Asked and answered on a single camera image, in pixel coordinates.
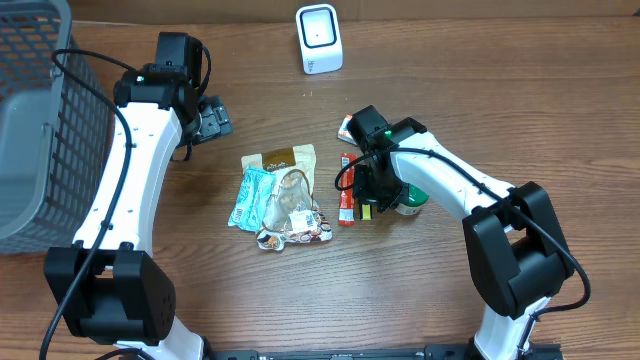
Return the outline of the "green lid jar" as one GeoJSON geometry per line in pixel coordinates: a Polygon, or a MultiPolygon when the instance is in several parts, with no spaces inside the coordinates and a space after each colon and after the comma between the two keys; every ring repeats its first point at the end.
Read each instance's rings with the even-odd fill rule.
{"type": "Polygon", "coordinates": [[[417,214],[429,200],[429,195],[412,184],[405,184],[394,210],[404,216],[417,214]]]}

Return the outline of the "red snack stick packet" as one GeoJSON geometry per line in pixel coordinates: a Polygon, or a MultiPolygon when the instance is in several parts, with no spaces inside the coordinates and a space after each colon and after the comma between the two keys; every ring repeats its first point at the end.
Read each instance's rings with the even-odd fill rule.
{"type": "MultiPolygon", "coordinates": [[[[341,155],[341,166],[347,166],[351,161],[355,160],[355,154],[343,153],[341,155]]],[[[351,186],[354,182],[354,168],[350,167],[341,177],[340,187],[351,186]]],[[[340,206],[338,224],[340,226],[352,226],[355,223],[354,217],[355,202],[353,198],[353,190],[340,191],[340,206]]]]}

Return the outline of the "orange Kleenex tissue box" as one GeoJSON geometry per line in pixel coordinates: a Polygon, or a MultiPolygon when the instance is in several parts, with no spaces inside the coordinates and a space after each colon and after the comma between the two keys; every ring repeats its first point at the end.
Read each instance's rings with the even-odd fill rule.
{"type": "Polygon", "coordinates": [[[353,136],[351,135],[351,133],[348,130],[348,125],[349,125],[349,122],[350,122],[351,119],[352,119],[352,116],[350,114],[347,114],[344,117],[344,119],[343,119],[343,121],[342,121],[342,123],[341,123],[341,125],[340,125],[340,127],[338,129],[337,138],[342,140],[342,141],[345,141],[345,142],[347,142],[349,144],[357,145],[357,142],[354,140],[353,136]]]}

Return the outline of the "brown snack pouch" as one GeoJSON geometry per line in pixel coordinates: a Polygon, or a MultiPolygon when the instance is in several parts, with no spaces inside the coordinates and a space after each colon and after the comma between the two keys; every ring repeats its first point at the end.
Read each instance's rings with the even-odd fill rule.
{"type": "Polygon", "coordinates": [[[241,158],[242,168],[275,176],[266,209],[256,230],[262,250],[282,251],[291,244],[328,242],[332,229],[313,197],[315,148],[297,145],[241,158]]]}

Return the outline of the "teal Kleenex tissue pack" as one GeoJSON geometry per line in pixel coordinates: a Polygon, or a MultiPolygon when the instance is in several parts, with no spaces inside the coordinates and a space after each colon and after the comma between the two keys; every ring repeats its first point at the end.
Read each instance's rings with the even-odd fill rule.
{"type": "Polygon", "coordinates": [[[228,225],[244,231],[258,232],[266,214],[276,176],[263,169],[245,169],[235,206],[228,225]]]}

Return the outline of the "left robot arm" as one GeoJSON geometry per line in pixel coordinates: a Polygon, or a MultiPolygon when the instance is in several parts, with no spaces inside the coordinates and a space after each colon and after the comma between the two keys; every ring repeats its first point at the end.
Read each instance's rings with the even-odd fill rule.
{"type": "Polygon", "coordinates": [[[58,304],[41,342],[46,358],[64,322],[75,337],[112,346],[106,358],[211,359],[205,336],[176,315],[177,295],[153,259],[153,226],[163,181],[176,149],[213,139],[205,128],[220,106],[207,97],[211,55],[197,38],[181,32],[158,36],[153,62],[130,65],[107,98],[51,54],[73,80],[114,115],[106,165],[85,220],[71,245],[52,247],[44,276],[58,304]]]}

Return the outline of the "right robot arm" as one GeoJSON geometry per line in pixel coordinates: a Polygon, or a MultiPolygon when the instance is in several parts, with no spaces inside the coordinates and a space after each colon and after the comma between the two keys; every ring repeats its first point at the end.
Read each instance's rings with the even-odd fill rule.
{"type": "Polygon", "coordinates": [[[412,118],[390,124],[374,106],[347,130],[362,155],[353,162],[353,195],[378,211],[409,206],[416,188],[463,228],[473,284],[485,303],[465,344],[429,344],[426,359],[559,359],[558,345],[530,340],[551,298],[576,269],[546,191],[516,187],[473,168],[412,118]]]}

